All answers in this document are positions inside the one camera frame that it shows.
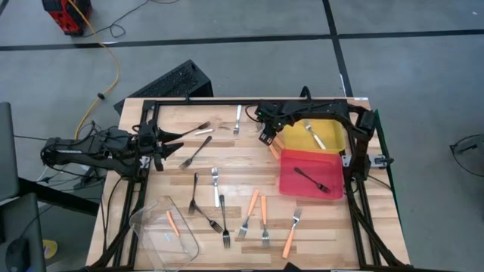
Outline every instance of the gray floor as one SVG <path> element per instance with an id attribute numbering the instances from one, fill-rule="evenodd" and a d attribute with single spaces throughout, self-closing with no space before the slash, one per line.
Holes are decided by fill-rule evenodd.
<path id="1" fill-rule="evenodd" d="M 96 28 L 137 5 L 112 3 L 93 0 Z M 330 3 L 339 33 L 484 28 L 482 1 Z M 148 3 L 121 22 L 125 36 L 113 39 L 105 32 L 101 37 L 113 42 L 328 34 L 326 22 L 319 0 L 180 0 L 173 5 Z M 10 0 L 0 16 L 0 46 L 72 42 L 92 40 L 64 36 L 39 1 Z M 369 97 L 382 115 L 396 159 L 397 200 L 412 264 L 482 270 L 484 181 L 459 169 L 448 145 L 484 127 L 484 37 L 356 39 L 342 40 L 341 45 L 354 95 Z M 343 96 L 330 40 L 114 51 L 121 63 L 119 84 L 92 115 L 103 127 L 119 120 L 112 104 L 187 59 L 211 78 L 218 97 L 298 95 L 303 85 L 314 96 Z M 114 77 L 113 61 L 102 49 L 0 51 L 0 71 L 0 100 L 12 103 L 15 133 L 38 137 L 72 137 L 95 95 Z M 42 142 L 17 139 L 16 145 L 20 175 L 36 179 L 43 170 L 37 151 Z M 79 193 L 99 197 L 100 187 Z M 59 230 L 59 221 L 71 222 L 78 235 Z M 83 264 L 93 224 L 92 218 L 60 209 L 45 214 L 44 236 L 60 243 L 49 270 Z"/>

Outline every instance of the butcher block tabletop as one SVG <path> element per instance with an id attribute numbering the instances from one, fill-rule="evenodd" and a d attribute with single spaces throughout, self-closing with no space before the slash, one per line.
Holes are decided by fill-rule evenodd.
<path id="1" fill-rule="evenodd" d="M 370 108 L 367 99 L 348 99 L 348 102 Z M 139 123 L 142 104 L 143 99 L 140 98 L 126 100 L 119 129 L 134 133 L 132 126 Z M 255 107 L 251 108 L 249 113 L 253 113 L 254 110 Z M 183 133 L 206 121 L 211 122 L 210 128 L 216 129 L 210 134 L 199 136 L 190 133 L 175 141 L 182 141 L 185 145 L 163 161 L 165 169 L 163 172 L 157 172 L 151 166 L 148 178 L 145 205 L 170 196 L 198 243 L 198 256 L 184 269 L 282 269 L 288 261 L 301 269 L 359 268 L 346 197 L 330 201 L 281 195 L 278 187 L 279 162 L 269 148 L 258 140 L 259 132 L 257 132 L 256 123 L 251 121 L 243 110 L 240 118 L 240 133 L 234 135 L 236 112 L 237 106 L 224 104 L 161 106 L 160 108 L 158 126 L 164 131 Z M 213 139 L 200 151 L 193 163 L 185 170 L 179 169 L 178 167 L 193 155 L 208 135 Z M 368 153 L 381 153 L 376 132 L 370 142 Z M 197 204 L 208 217 L 223 227 L 221 209 L 214 205 L 211 176 L 211 168 L 214 166 L 219 170 L 219 193 L 225 195 L 227 229 L 231 237 L 230 249 L 224 248 L 222 234 L 216 233 L 202 215 L 197 212 L 193 215 L 188 214 L 194 173 L 199 173 L 195 196 Z M 370 175 L 389 184 L 385 170 L 371 169 Z M 115 172 L 109 172 L 107 175 L 102 196 L 105 211 L 109 195 L 118 179 L 119 175 Z M 400 261 L 409 263 L 392 191 L 371 179 L 368 179 L 365 184 L 374 229 Z M 121 181 L 113 193 L 107 229 L 108 244 L 119 230 L 126 188 L 127 182 Z M 245 239 L 237 238 L 255 189 L 259 190 L 260 196 L 266 196 L 267 199 L 267 228 L 270 235 L 268 249 L 262 246 L 261 241 L 263 225 L 260 197 L 250 217 Z M 359 199 L 358 192 L 355 193 L 355 198 Z M 289 257 L 283 259 L 281 256 L 284 244 L 297 207 L 302 209 L 301 219 L 294 234 Z M 367 263 L 371 264 L 368 237 L 362 229 L 361 232 Z M 121 264 L 127 262 L 131 235 L 130 231 L 125 239 Z M 101 256 L 103 237 L 103 223 L 101 210 L 99 210 L 87 265 L 94 263 Z M 138 243 L 135 269 L 153 269 L 141 243 Z"/>

